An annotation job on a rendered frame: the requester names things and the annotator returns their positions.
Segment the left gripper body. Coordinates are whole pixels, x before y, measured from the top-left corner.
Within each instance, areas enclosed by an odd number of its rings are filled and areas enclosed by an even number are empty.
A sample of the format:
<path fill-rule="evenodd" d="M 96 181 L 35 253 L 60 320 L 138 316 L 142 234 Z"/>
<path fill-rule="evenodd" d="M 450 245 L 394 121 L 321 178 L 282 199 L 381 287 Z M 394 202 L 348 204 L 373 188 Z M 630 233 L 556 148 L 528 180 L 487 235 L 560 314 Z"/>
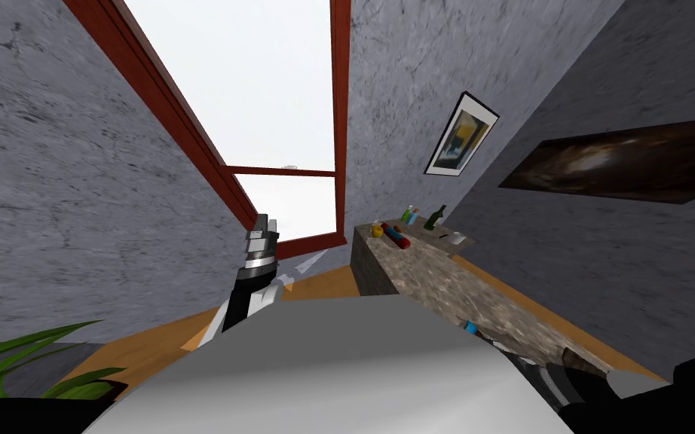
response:
<path fill-rule="evenodd" d="M 248 231 L 246 234 L 246 257 L 274 257 L 279 236 L 279 232 L 276 231 Z"/>

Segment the red framed window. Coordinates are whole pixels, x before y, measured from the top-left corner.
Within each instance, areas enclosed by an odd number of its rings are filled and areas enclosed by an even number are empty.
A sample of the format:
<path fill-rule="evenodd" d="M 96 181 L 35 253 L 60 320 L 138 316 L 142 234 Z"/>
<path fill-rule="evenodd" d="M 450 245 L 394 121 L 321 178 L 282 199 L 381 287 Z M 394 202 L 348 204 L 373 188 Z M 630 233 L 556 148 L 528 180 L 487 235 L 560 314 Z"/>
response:
<path fill-rule="evenodd" d="M 251 228 L 282 259 L 346 244 L 351 0 L 63 0 Z"/>

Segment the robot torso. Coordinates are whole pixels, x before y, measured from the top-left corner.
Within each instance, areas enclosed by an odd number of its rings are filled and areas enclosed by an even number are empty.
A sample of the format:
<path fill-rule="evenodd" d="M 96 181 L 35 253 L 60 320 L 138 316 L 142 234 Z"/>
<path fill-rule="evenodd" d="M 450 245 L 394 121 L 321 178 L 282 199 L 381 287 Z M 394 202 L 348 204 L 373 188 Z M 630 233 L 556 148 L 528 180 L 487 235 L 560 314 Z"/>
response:
<path fill-rule="evenodd" d="M 498 348 L 401 295 L 279 301 L 84 434 L 573 434 Z"/>

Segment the stone counter with bottles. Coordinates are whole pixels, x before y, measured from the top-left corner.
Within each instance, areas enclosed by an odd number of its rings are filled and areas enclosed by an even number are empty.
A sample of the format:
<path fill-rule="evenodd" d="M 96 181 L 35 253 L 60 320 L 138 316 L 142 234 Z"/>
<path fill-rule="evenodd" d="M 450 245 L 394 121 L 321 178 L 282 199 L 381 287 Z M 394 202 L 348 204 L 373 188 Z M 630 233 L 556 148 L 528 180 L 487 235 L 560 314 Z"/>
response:
<path fill-rule="evenodd" d="M 455 250 L 420 225 L 403 226 L 411 245 L 400 249 L 388 237 L 373 237 L 371 224 L 352 230 L 351 270 L 362 296 L 402 294 L 456 326 L 472 322 L 499 348 L 574 367 L 613 370 L 502 291 L 454 261 Z"/>

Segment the black framed picture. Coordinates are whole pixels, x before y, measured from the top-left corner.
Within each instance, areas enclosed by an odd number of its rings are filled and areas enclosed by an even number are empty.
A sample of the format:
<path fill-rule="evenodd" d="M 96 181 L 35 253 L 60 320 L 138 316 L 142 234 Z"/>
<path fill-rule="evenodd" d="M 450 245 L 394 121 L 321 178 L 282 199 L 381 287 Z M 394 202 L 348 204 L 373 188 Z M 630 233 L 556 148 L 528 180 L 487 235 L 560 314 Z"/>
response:
<path fill-rule="evenodd" d="M 460 176 L 499 119 L 474 95 L 462 92 L 424 174 Z"/>

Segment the green leafy plant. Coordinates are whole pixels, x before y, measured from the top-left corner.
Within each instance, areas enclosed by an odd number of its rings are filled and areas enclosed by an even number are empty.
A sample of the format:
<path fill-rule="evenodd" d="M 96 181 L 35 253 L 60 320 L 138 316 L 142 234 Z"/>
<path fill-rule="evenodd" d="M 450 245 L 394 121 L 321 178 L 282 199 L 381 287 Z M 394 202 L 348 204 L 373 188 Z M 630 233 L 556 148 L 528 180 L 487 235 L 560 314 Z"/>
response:
<path fill-rule="evenodd" d="M 4 390 L 4 379 L 9 373 L 29 363 L 62 352 L 63 349 L 60 348 L 40 355 L 35 354 L 41 348 L 91 324 L 92 322 L 89 321 L 64 325 L 0 342 L 0 354 L 11 350 L 18 350 L 15 354 L 4 358 L 0 362 L 0 399 L 8 397 Z M 105 377 L 117 374 L 123 370 L 124 369 L 121 367 L 108 367 L 80 374 L 79 376 L 61 381 L 52 386 L 48 391 L 41 394 L 40 398 L 71 400 L 101 399 L 105 394 L 110 393 L 114 389 L 114 385 L 105 381 Z"/>

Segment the dark brown wall painting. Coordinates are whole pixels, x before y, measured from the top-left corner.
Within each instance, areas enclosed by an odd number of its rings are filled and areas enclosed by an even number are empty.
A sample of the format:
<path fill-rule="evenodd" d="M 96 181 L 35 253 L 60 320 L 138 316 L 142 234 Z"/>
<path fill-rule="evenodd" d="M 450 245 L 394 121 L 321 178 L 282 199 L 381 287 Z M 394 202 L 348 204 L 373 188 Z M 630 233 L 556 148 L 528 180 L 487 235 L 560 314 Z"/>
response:
<path fill-rule="evenodd" d="M 499 186 L 689 203 L 695 200 L 695 121 L 545 140 Z"/>

